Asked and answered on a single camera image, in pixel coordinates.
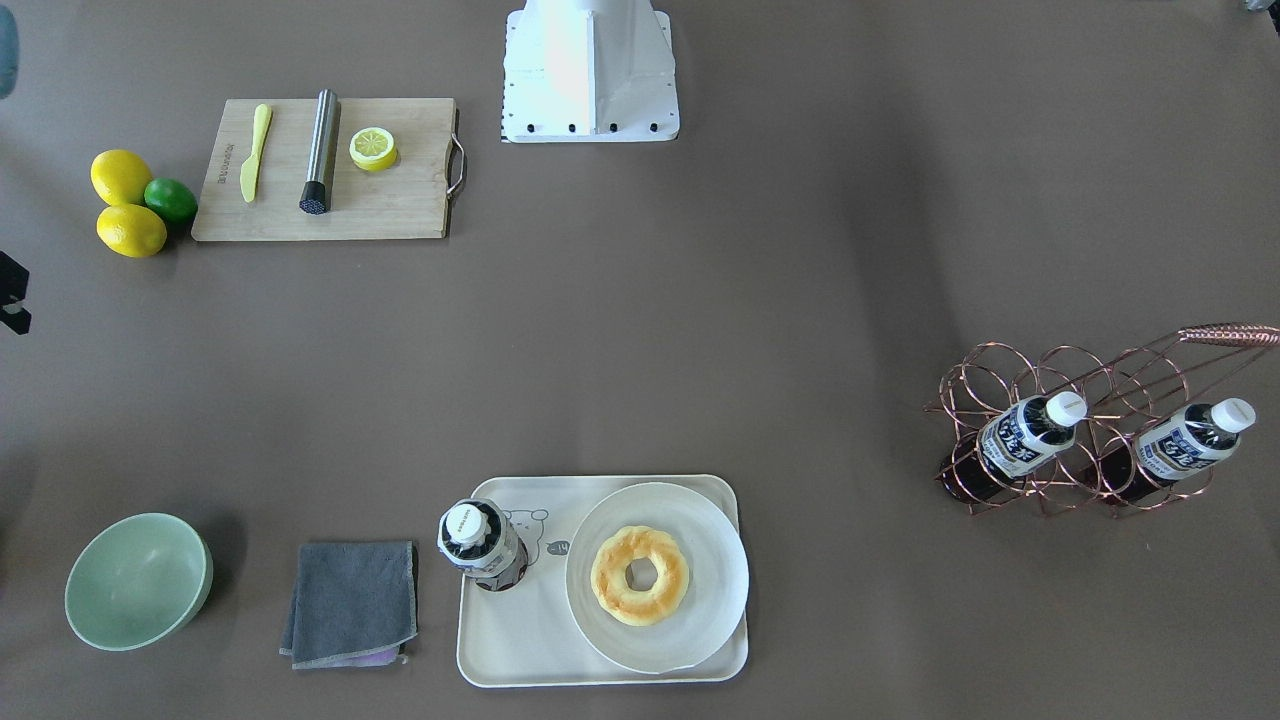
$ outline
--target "lime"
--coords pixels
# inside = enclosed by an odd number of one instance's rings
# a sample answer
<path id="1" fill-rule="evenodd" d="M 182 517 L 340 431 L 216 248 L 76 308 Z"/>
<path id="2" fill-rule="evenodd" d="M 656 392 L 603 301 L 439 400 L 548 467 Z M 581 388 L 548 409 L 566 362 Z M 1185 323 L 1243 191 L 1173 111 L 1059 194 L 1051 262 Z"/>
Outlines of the lime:
<path id="1" fill-rule="evenodd" d="M 156 178 L 142 191 L 142 202 L 160 219 L 180 225 L 196 217 L 196 196 L 191 188 L 173 178 Z"/>
<path id="2" fill-rule="evenodd" d="M 160 252 L 169 231 L 142 205 L 111 205 L 97 217 L 97 237 L 120 255 L 146 258 Z"/>
<path id="3" fill-rule="evenodd" d="M 385 170 L 397 156 L 396 138 L 383 128 L 365 128 L 351 136 L 351 159 L 361 170 Z"/>
<path id="4" fill-rule="evenodd" d="M 116 149 L 93 158 L 88 178 L 108 205 L 136 205 L 142 202 L 142 191 L 151 182 L 151 169 L 134 152 Z"/>

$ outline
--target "cutting board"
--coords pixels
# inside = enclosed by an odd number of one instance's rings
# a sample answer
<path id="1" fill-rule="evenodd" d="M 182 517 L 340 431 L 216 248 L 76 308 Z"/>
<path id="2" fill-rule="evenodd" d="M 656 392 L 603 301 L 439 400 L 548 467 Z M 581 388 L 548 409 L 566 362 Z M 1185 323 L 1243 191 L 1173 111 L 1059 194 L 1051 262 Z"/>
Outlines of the cutting board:
<path id="1" fill-rule="evenodd" d="M 271 106 L 262 145 L 257 197 L 241 196 L 253 109 Z M 228 100 L 191 228 L 197 241 L 404 240 L 444 237 L 448 231 L 449 158 L 456 123 L 452 97 L 339 99 L 329 211 L 298 209 L 315 128 L 316 100 Z M 351 160 L 357 131 L 376 126 L 396 138 L 399 160 L 369 173 Z"/>

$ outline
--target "butter knife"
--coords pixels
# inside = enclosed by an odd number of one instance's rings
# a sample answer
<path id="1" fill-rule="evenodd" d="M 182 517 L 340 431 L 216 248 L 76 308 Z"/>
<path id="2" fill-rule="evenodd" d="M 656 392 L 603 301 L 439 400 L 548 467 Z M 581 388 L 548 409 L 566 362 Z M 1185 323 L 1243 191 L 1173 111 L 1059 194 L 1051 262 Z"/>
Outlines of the butter knife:
<path id="1" fill-rule="evenodd" d="M 266 128 L 271 126 L 271 106 L 262 104 L 253 110 L 253 147 L 248 159 L 241 165 L 241 195 L 244 202 L 252 202 L 257 196 L 257 168 L 262 163 L 262 143 L 266 141 Z"/>

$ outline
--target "white bottle cap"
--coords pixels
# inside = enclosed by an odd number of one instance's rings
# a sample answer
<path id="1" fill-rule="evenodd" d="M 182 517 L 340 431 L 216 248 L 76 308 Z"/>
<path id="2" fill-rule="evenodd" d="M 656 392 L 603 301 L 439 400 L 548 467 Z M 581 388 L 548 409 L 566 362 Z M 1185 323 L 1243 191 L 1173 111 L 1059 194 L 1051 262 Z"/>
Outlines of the white bottle cap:
<path id="1" fill-rule="evenodd" d="M 1229 433 L 1238 433 L 1258 419 L 1253 406 L 1239 397 L 1229 397 L 1208 411 L 1213 424 Z"/>
<path id="2" fill-rule="evenodd" d="M 1044 404 L 1044 411 L 1048 413 L 1050 420 L 1064 428 L 1070 428 L 1084 419 L 1089 413 L 1089 406 L 1083 397 L 1068 389 L 1048 398 L 1048 402 Z"/>
<path id="3" fill-rule="evenodd" d="M 444 530 L 453 542 L 467 548 L 484 541 L 489 534 L 489 523 L 479 507 L 461 502 L 444 515 Z"/>

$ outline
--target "gray cloth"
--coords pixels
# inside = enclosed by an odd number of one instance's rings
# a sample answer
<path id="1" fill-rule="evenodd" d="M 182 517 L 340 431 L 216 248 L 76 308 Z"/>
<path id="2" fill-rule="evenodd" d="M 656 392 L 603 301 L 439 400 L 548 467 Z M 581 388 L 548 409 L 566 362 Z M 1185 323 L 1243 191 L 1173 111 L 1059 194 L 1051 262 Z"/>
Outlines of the gray cloth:
<path id="1" fill-rule="evenodd" d="M 417 635 L 412 542 L 307 543 L 298 550 L 280 655 L 293 669 L 384 665 Z"/>

